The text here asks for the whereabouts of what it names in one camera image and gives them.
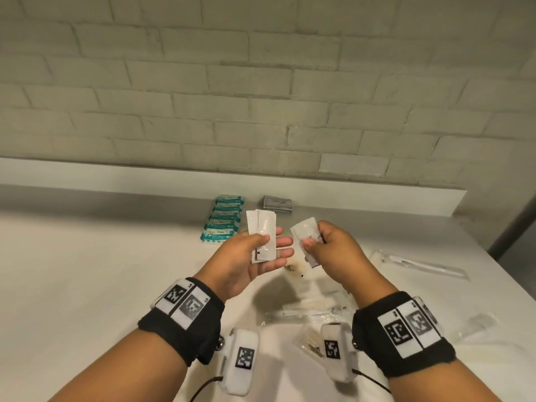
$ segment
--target white table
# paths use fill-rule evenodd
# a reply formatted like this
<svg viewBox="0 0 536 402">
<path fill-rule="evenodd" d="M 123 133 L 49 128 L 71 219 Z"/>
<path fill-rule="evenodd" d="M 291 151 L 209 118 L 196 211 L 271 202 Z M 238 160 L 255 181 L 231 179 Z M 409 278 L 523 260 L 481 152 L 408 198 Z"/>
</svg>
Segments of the white table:
<svg viewBox="0 0 536 402">
<path fill-rule="evenodd" d="M 47 400 L 131 331 L 170 282 L 195 273 L 216 249 L 199 241 L 203 209 L 185 212 L 184 224 L 166 226 L 0 213 L 2 401 Z M 447 332 L 476 313 L 491 311 L 501 323 L 488 340 L 517 344 L 536 355 L 536 302 L 452 220 L 303 207 L 292 216 L 278 216 L 278 224 L 288 232 L 311 216 L 349 230 L 369 256 L 383 249 L 465 269 L 470 283 L 397 267 L 382 272 L 400 289 L 420 295 Z M 336 387 L 321 367 L 290 345 L 298 326 L 257 325 L 264 311 L 295 298 L 294 291 L 303 295 L 337 287 L 320 268 L 299 282 L 286 273 L 258 278 L 226 305 L 223 334 L 233 326 L 260 333 L 257 371 L 245 400 L 390 400 L 366 379 L 358 380 L 358 388 Z M 216 355 L 206 367 L 194 363 L 177 400 L 188 400 L 216 374 L 219 362 Z M 364 372 L 379 377 L 367 358 L 361 364 Z M 209 400 L 240 398 L 209 386 L 197 402 Z"/>
</svg>

